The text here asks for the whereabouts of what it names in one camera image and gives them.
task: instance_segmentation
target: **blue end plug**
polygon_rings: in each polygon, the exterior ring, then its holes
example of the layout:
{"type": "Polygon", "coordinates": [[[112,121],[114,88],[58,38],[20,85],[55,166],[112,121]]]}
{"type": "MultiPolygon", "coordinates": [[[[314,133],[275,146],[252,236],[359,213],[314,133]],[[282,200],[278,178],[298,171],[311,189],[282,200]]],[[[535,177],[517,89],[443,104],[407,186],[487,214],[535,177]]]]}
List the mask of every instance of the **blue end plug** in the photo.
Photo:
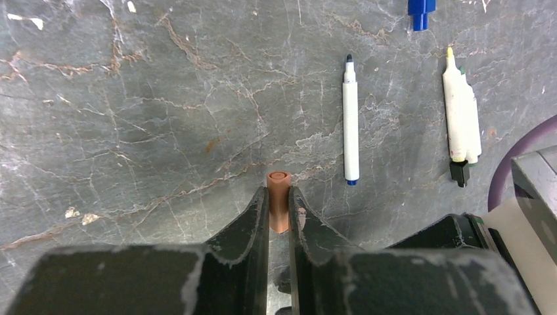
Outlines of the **blue end plug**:
{"type": "Polygon", "coordinates": [[[435,0],[408,0],[408,15],[414,18],[414,31],[428,29],[428,13],[435,11],[435,0]]]}

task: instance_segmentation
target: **stone surface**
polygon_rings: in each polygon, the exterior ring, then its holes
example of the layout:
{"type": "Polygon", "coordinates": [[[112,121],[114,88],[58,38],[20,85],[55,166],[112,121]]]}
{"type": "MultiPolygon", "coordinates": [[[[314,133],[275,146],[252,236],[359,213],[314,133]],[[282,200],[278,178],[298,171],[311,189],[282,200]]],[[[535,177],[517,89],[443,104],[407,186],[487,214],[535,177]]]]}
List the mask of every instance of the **stone surface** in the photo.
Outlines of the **stone surface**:
{"type": "MultiPolygon", "coordinates": [[[[499,160],[556,113],[551,0],[439,1],[419,33],[392,0],[126,2],[0,3],[2,307],[60,244],[206,240],[274,170],[367,249],[447,213],[484,213],[499,160]],[[478,97],[483,154],[466,189],[448,173],[447,45],[478,97]],[[359,81],[354,187],[342,157],[347,53],[359,81]]],[[[271,236],[270,289],[286,240],[271,236]]],[[[288,296],[270,290],[269,305],[288,296]]]]}

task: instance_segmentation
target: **copper colored cylinder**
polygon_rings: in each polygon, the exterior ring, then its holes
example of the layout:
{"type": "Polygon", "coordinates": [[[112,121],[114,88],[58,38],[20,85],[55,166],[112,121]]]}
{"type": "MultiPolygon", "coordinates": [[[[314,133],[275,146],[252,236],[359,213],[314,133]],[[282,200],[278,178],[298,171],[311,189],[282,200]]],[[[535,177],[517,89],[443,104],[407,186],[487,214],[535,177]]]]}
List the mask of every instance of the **copper colored cylinder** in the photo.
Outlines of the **copper colored cylinder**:
{"type": "Polygon", "coordinates": [[[272,172],[267,174],[269,189],[269,226],[277,233],[288,230],[288,191],[290,190],[290,174],[272,172]]]}

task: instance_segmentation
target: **white cylinder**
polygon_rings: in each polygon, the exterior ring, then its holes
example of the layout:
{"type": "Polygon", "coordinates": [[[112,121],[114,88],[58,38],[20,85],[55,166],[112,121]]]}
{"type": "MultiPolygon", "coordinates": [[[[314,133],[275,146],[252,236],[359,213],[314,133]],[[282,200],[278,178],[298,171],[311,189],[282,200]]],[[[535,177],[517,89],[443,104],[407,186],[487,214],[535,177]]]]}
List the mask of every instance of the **white cylinder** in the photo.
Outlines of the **white cylinder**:
{"type": "Polygon", "coordinates": [[[478,156],[481,154],[481,135],[479,133],[478,119],[478,101],[474,95],[472,87],[466,83],[464,76],[464,84],[468,87],[468,150],[466,151],[466,160],[468,163],[475,164],[478,162],[478,156]]]}
{"type": "Polygon", "coordinates": [[[447,69],[443,73],[445,110],[447,112],[447,133],[451,160],[462,162],[466,159],[468,110],[466,105],[467,85],[462,84],[460,70],[455,58],[447,58],[447,69]]]}
{"type": "Polygon", "coordinates": [[[344,178],[360,178],[358,149],[358,84],[342,83],[344,114],[344,178]]]}

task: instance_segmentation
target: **black object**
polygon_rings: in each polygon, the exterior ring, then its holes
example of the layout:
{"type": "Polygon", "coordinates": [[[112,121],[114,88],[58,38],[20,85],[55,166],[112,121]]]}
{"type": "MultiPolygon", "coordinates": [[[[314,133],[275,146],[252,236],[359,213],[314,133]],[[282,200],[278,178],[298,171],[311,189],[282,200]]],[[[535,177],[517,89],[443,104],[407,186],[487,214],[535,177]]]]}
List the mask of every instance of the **black object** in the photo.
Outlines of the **black object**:
{"type": "MultiPolygon", "coordinates": [[[[259,188],[203,244],[54,249],[8,314],[266,314],[268,204],[259,188]]],[[[514,271],[478,249],[485,242],[471,216],[445,217],[369,253],[327,225],[296,187],[289,212],[292,307],[277,314],[534,314],[514,271]]]]}
{"type": "Polygon", "coordinates": [[[449,163],[449,168],[451,170],[451,179],[458,183],[458,187],[466,187],[466,183],[468,179],[470,179],[470,164],[468,164],[468,161],[451,161],[449,163]]]}

